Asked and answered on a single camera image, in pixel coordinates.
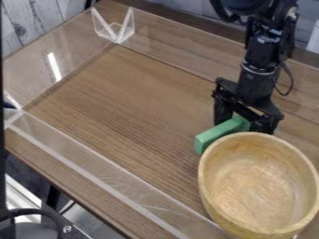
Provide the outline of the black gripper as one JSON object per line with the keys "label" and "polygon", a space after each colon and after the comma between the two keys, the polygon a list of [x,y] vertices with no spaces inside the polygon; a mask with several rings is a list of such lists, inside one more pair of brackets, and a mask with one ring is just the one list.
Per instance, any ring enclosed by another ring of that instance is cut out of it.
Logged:
{"label": "black gripper", "polygon": [[284,118],[272,102],[272,92],[280,74],[280,67],[255,68],[241,63],[237,82],[224,77],[216,78],[215,125],[237,114],[251,123],[251,132],[273,134],[277,123]]}

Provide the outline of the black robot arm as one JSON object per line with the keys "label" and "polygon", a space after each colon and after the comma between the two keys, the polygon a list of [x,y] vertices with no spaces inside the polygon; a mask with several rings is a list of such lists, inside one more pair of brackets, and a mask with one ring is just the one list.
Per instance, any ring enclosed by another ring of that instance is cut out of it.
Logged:
{"label": "black robot arm", "polygon": [[293,51],[297,0],[209,0],[225,22],[245,25],[245,56],[239,80],[216,79],[215,124],[239,115],[248,130],[272,134],[284,115],[272,102],[281,73],[291,70],[285,60]]}

